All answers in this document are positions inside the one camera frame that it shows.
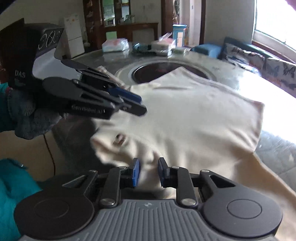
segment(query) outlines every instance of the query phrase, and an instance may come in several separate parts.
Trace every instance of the marble tabletop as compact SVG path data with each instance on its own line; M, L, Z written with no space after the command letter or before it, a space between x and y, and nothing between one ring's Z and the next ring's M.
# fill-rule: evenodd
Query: marble tabletop
M265 104L263 126L256 153L270 169L296 191L296 99L267 80L218 59L195 52L165 57L135 56L129 52L96 51L75 60L92 68L100 65L133 84L132 68L150 61L182 61L203 70L210 79L225 84L242 96Z

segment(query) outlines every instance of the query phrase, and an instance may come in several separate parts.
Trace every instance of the white refrigerator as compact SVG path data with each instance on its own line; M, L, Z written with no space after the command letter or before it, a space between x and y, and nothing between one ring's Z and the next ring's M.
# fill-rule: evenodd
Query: white refrigerator
M74 58L85 52L78 14L73 14L63 19L65 40L65 54Z

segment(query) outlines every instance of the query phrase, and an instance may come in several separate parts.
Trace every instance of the window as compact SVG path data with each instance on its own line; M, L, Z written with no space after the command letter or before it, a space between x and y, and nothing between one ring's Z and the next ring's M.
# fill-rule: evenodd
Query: window
M255 29L296 50L296 11L285 0L257 0Z

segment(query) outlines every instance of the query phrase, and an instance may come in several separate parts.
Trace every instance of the window sill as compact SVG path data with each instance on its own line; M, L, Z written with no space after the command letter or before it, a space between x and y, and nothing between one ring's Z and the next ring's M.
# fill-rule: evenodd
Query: window sill
M278 58L296 63L296 51L281 43L280 41L256 30L254 31L253 40L258 44L265 46L265 48L262 46L258 47L261 47L266 51L268 51L266 48L269 48L270 51L268 52L277 56Z

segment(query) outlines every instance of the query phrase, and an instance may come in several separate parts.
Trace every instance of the dark circular center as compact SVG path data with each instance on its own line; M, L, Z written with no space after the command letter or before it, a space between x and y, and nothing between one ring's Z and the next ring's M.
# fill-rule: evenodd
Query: dark circular center
M230 202L227 210L231 215L241 219L252 219L262 212L258 203L248 199L237 199Z
M34 211L42 218L54 219L64 216L69 210L69 205L59 199L47 199L36 204Z
M160 63L151 63L144 65L138 69L136 69L132 73L133 80L140 84L140 83L147 83L152 80L155 80L179 67L184 67L185 69L189 70L190 72L208 79L208 77L198 70L197 68L194 68L192 66L186 65L186 64L179 64L179 63L171 63L171 62L160 62Z

